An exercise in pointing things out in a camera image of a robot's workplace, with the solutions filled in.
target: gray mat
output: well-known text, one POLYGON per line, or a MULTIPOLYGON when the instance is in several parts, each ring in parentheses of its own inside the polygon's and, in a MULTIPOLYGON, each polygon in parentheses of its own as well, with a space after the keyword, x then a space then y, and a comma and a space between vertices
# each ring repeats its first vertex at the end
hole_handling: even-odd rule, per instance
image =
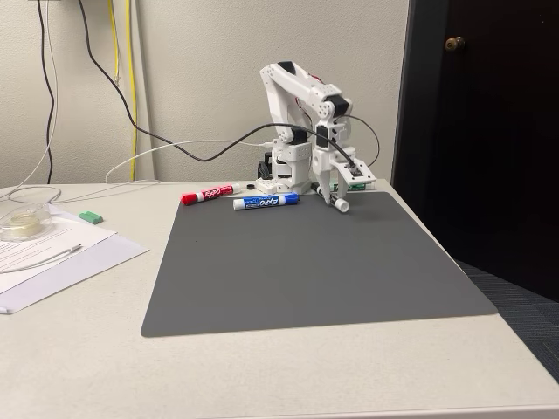
POLYGON ((235 211, 179 205, 145 337, 494 314, 470 279, 384 192, 235 211))

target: green block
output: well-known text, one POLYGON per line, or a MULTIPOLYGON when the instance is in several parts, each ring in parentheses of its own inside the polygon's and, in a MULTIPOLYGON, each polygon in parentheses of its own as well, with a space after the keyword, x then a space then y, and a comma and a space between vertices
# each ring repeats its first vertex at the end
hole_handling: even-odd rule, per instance
MULTIPOLYGON (((350 186, 348 188, 348 191, 353 191, 353 190, 365 190, 367 188, 367 185, 365 183, 359 183, 357 185, 353 185, 350 186)), ((332 188, 333 192, 337 192, 338 191, 338 184, 334 183, 333 188, 332 188)))
POLYGON ((84 211, 79 213, 79 218, 81 218, 82 220, 86 220, 88 223, 91 224, 99 224, 103 222, 102 216, 98 216, 97 214, 91 211, 84 211))

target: marker cap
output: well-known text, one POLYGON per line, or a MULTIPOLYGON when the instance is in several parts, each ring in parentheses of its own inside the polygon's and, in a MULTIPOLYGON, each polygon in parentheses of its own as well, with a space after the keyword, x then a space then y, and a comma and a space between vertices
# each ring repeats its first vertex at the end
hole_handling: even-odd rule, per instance
POLYGON ((347 202, 345 199, 338 199, 335 202, 335 207, 340 211, 340 212, 348 212, 349 210, 349 202, 347 202))
POLYGON ((234 210, 244 210, 245 201, 243 199, 233 199, 233 209, 234 210))
POLYGON ((283 196, 286 198, 286 205, 289 205, 290 203, 297 203, 299 201, 299 194, 296 194, 294 192, 290 194, 284 194, 283 196))
POLYGON ((197 203, 197 202, 198 202, 198 196, 194 192, 191 192, 189 194, 183 194, 183 196, 181 196, 181 203, 183 203, 184 205, 190 205, 191 203, 197 203))

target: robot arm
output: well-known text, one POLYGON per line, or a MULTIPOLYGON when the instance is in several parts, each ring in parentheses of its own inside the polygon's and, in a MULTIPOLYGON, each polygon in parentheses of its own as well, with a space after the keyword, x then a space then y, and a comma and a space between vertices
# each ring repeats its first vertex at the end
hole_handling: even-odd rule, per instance
POLYGON ((375 177, 367 165, 355 158, 353 147, 344 147, 350 135, 349 119, 337 119, 351 113, 351 100, 342 97, 342 91, 334 85, 325 85, 291 61, 267 65, 260 71, 264 82, 270 114, 274 122, 301 123, 303 112, 295 105, 295 98, 304 102, 319 118, 314 130, 335 141, 353 160, 354 167, 324 138, 317 137, 314 149, 307 142, 307 133, 296 128, 277 127, 279 138, 273 141, 272 176, 268 181, 275 191, 308 190, 308 159, 312 155, 313 171, 317 177, 324 199, 329 204, 330 171, 336 168, 338 193, 344 196, 349 185, 371 183, 375 177))

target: paper sheet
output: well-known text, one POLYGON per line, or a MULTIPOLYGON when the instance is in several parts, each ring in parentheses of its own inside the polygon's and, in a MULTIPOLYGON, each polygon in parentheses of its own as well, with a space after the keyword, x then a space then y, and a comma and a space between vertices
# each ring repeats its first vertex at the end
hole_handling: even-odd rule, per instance
POLYGON ((82 251, 115 234, 114 231, 78 223, 61 216, 54 216, 52 223, 54 225, 52 231, 35 240, 19 243, 0 242, 0 271, 33 264, 76 244, 81 244, 81 248, 72 254, 61 256, 36 268, 12 273, 0 273, 0 293, 6 292, 68 258, 75 257, 82 251))
POLYGON ((145 247, 115 234, 74 258, 0 294, 0 314, 11 314, 22 310, 146 251, 148 249, 145 247))

